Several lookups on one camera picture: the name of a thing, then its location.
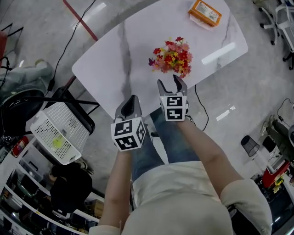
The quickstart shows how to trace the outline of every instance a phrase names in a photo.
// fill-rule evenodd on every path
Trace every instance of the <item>beige sleeve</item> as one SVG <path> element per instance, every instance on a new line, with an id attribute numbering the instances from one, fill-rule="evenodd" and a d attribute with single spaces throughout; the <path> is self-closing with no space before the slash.
<path id="1" fill-rule="evenodd" d="M 120 232 L 119 228 L 108 225 L 99 225 L 91 227 L 89 235 L 120 235 Z"/>
<path id="2" fill-rule="evenodd" d="M 262 235 L 271 234 L 271 209 L 256 183 L 241 179 L 228 184 L 220 200 L 226 207 L 234 205 Z"/>

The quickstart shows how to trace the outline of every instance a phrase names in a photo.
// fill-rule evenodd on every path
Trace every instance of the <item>red bottle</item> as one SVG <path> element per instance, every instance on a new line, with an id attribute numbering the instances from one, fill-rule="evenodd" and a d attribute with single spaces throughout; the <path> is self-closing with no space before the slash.
<path id="1" fill-rule="evenodd" d="M 18 143 L 11 150 L 12 154 L 17 157 L 28 144 L 28 138 L 26 136 L 22 137 Z"/>

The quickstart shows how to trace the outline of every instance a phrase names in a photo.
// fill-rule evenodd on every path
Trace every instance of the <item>marble table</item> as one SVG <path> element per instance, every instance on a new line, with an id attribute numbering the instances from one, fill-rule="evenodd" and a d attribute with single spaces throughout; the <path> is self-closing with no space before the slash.
<path id="1" fill-rule="evenodd" d="M 131 94 L 140 100 L 142 115 L 160 107 L 157 80 L 176 91 L 172 72 L 152 72 L 148 59 L 153 50 L 172 37 L 183 37 L 193 54 L 192 71 L 184 78 L 188 88 L 248 51 L 245 38 L 224 0 L 205 0 L 222 14 L 220 24 L 206 30 L 189 19 L 190 0 L 160 0 L 137 12 L 109 31 L 73 65 L 73 73 L 114 118 L 116 108 Z M 234 49 L 212 62 L 202 59 L 219 49 Z"/>

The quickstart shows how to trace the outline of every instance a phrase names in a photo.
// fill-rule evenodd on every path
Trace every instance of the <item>orange box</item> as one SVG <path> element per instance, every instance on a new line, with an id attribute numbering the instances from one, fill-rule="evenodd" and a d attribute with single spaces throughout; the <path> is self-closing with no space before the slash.
<path id="1" fill-rule="evenodd" d="M 222 14 L 202 0 L 197 0 L 188 12 L 212 27 L 220 23 L 222 16 Z"/>

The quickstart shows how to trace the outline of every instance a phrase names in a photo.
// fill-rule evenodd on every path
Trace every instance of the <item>white shirt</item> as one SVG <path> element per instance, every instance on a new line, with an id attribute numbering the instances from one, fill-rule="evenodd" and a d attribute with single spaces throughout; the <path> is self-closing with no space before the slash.
<path id="1" fill-rule="evenodd" d="M 138 208 L 123 235 L 232 235 L 227 206 L 234 205 L 262 235 L 271 234 L 271 211 L 258 186 L 237 180 L 217 196 L 200 161 L 156 167 L 133 184 Z M 96 226 L 90 235 L 119 235 L 118 228 Z"/>

